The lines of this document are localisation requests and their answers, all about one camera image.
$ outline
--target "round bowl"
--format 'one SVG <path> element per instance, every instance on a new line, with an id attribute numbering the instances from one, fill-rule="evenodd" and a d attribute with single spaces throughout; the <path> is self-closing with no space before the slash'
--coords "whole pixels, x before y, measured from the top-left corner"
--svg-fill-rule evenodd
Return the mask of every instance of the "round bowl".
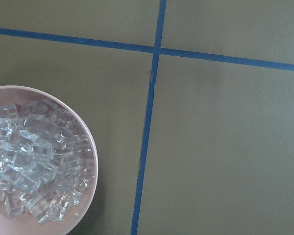
<path id="1" fill-rule="evenodd" d="M 23 105 L 32 100 L 42 98 L 50 99 L 68 110 L 83 127 L 92 146 L 96 167 L 95 177 L 91 182 L 90 188 L 82 193 L 82 198 L 79 204 L 77 206 L 72 206 L 68 210 L 66 216 L 64 217 L 64 220 L 61 222 L 51 222 L 48 220 L 43 225 L 40 225 L 28 213 L 8 219 L 6 217 L 4 202 L 0 202 L 0 235 L 65 235 L 70 230 L 72 230 L 85 215 L 95 194 L 98 179 L 98 156 L 96 145 L 92 134 L 90 133 L 84 121 L 79 117 L 79 115 L 77 115 L 76 112 L 74 112 L 61 100 L 46 92 L 23 86 L 0 86 L 0 105 L 9 103 Z"/>

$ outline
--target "blue grid line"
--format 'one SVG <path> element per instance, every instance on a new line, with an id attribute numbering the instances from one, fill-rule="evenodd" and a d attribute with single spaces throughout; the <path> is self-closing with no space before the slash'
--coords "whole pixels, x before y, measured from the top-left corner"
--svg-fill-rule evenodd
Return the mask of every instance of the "blue grid line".
<path id="1" fill-rule="evenodd" d="M 0 28 L 0 34 L 8 35 L 8 36 L 23 37 L 23 38 L 56 41 L 56 42 L 62 42 L 62 43 L 73 43 L 73 44 L 81 44 L 81 45 L 88 45 L 88 46 L 96 46 L 96 47 L 116 48 L 116 49 L 123 49 L 123 50 L 148 52 L 148 53 L 153 52 L 153 47 L 149 47 L 149 46 L 142 46 L 142 45 L 128 44 L 128 43 L 117 43 L 117 42 L 88 39 L 88 38 L 78 38 L 78 37 L 63 36 L 63 35 L 48 34 L 48 33 L 36 33 L 36 32 L 29 32 L 29 31 L 23 31 L 23 30 Z"/>
<path id="2" fill-rule="evenodd" d="M 278 62 L 271 62 L 271 61 L 264 61 L 264 60 L 254 60 L 254 59 L 247 59 L 247 58 L 240 58 L 240 57 L 233 57 L 233 56 L 215 55 L 215 54 L 207 54 L 202 52 L 175 50 L 175 49 L 168 49 L 168 48 L 161 48 L 160 53 L 162 55 L 181 56 L 181 57 L 195 58 L 195 59 L 202 59 L 202 60 L 227 62 L 232 64 L 294 71 L 293 64 L 285 64 L 285 63 L 278 63 Z"/>
<path id="3" fill-rule="evenodd" d="M 94 47 L 123 49 L 123 50 L 139 51 L 139 52 L 147 52 L 147 53 L 154 53 L 154 50 L 156 49 L 156 46 L 157 46 L 156 44 L 155 44 L 155 47 L 150 47 L 150 46 L 137 45 L 137 44 L 118 43 L 118 42 L 112 42 L 112 41 L 79 38 L 79 37 L 63 36 L 63 35 L 48 34 L 48 33 L 37 33 L 37 32 L 7 29 L 7 28 L 0 28 L 0 35 L 80 44 L 80 45 L 87 45 L 87 46 L 94 46 Z M 226 55 L 216 55 L 216 54 L 208 54 L 208 53 L 202 53 L 202 52 L 169 49 L 169 48 L 160 48 L 160 54 L 294 71 L 294 64 L 255 60 L 255 59 L 233 57 L 233 56 L 226 56 Z"/>
<path id="4" fill-rule="evenodd" d="M 134 203 L 134 210 L 133 210 L 131 235 L 137 235 L 137 229 L 138 229 L 138 221 L 139 221 L 139 215 L 140 215 L 140 209 L 141 209 L 146 158 L 147 158 L 147 150 L 148 150 L 148 142 L 149 142 L 149 131 L 150 131 L 150 124 L 151 124 L 155 84 L 157 81 L 157 74 L 158 74 L 158 64 L 159 64 L 160 47 L 161 47 L 161 40 L 162 40 L 163 24 L 165 19 L 166 4 L 167 4 L 166 0 L 160 0 L 155 44 L 154 44 L 152 64 L 151 64 L 152 78 L 149 82 L 149 89 L 148 89 L 148 100 L 146 105 L 146 116 L 145 116 L 145 124 L 144 124 L 144 132 L 143 132 L 143 140 L 142 140 L 142 148 L 141 148 L 141 158 L 140 158 L 140 170 L 139 170 L 137 185 L 136 185 L 136 195 L 135 195 L 135 203 Z"/>

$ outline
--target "bowl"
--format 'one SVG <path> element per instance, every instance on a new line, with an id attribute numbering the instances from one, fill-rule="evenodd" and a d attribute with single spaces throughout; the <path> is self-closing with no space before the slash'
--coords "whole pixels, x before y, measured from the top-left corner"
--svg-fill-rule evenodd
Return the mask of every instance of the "bowl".
<path id="1" fill-rule="evenodd" d="M 0 86 L 0 105 L 16 103 L 19 105 L 26 104 L 32 100 L 47 98 L 59 106 L 62 106 L 69 111 L 79 122 L 88 136 L 89 142 L 92 146 L 94 155 L 96 173 L 95 177 L 91 182 L 90 188 L 83 191 L 82 198 L 77 206 L 72 206 L 64 220 L 61 222 L 47 221 L 43 225 L 40 225 L 30 214 L 24 213 L 21 216 L 13 217 L 8 219 L 6 217 L 5 206 L 3 202 L 0 202 L 0 235 L 65 235 L 72 230 L 78 222 L 85 215 L 88 210 L 90 203 L 95 194 L 97 179 L 98 179 L 98 156 L 94 138 L 91 132 L 80 118 L 68 105 L 63 103 L 61 100 L 54 96 L 34 89 L 23 86 Z"/>

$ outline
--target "horizontal blue line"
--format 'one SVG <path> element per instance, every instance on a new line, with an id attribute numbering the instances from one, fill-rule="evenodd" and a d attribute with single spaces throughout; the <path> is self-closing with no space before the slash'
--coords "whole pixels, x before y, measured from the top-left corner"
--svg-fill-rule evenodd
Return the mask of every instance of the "horizontal blue line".
<path id="1" fill-rule="evenodd" d="M 36 33 L 36 32 L 29 32 L 29 31 L 23 31 L 23 30 L 0 28 L 0 34 L 15 36 L 15 37 L 23 37 L 23 38 L 49 40 L 49 41 L 63 42 L 63 43 L 73 43 L 73 44 L 81 44 L 81 45 L 88 45 L 88 46 L 107 47 L 107 48 L 116 48 L 116 49 L 123 49 L 123 50 L 153 53 L 153 47 L 149 47 L 149 46 L 142 46 L 142 45 L 128 44 L 128 43 L 117 43 L 117 42 L 78 38 L 78 37 L 71 37 L 71 36 L 62 36 L 62 35 L 55 35 L 55 34 L 48 34 L 48 33 Z"/>
<path id="2" fill-rule="evenodd" d="M 232 56 L 225 56 L 225 55 L 214 55 L 214 54 L 207 54 L 207 53 L 201 53 L 201 52 L 175 50 L 175 49 L 168 49 L 168 48 L 161 48 L 160 54 L 170 55 L 170 56 L 181 56 L 181 57 L 187 57 L 187 58 L 195 58 L 195 59 L 201 59 L 201 60 L 227 62 L 227 63 L 240 64 L 240 65 L 258 66 L 258 67 L 272 68 L 272 69 L 279 69 L 279 70 L 294 71 L 293 64 L 285 64 L 285 63 L 278 63 L 278 62 L 271 62 L 271 61 L 264 61 L 264 60 L 246 59 L 246 58 L 232 57 Z"/>

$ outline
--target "vertical blue line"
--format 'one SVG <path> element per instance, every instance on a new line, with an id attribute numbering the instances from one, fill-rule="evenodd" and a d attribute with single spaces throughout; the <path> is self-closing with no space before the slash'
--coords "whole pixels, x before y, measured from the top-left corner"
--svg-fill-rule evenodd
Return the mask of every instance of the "vertical blue line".
<path id="1" fill-rule="evenodd" d="M 135 203 L 134 203 L 134 210 L 133 210 L 131 235 L 137 235 L 137 229 L 138 229 L 138 221 L 139 221 L 139 214 L 141 209 L 141 200 L 142 200 L 142 192 L 143 192 L 143 184 L 144 184 L 146 157 L 147 157 L 147 150 L 148 150 L 149 131 L 150 131 L 150 124 L 151 124 L 155 84 L 156 84 L 157 74 L 158 74 L 158 64 L 159 64 L 163 24 L 165 19 L 166 3 L 167 3 L 166 0 L 160 0 L 156 37 L 155 37 L 155 44 L 154 44 L 152 64 L 151 64 L 152 78 L 149 82 L 149 89 L 148 89 L 146 116 L 145 116 L 141 159 L 140 159 L 140 170 L 139 170 L 137 185 L 136 185 L 136 195 L 135 195 Z"/>

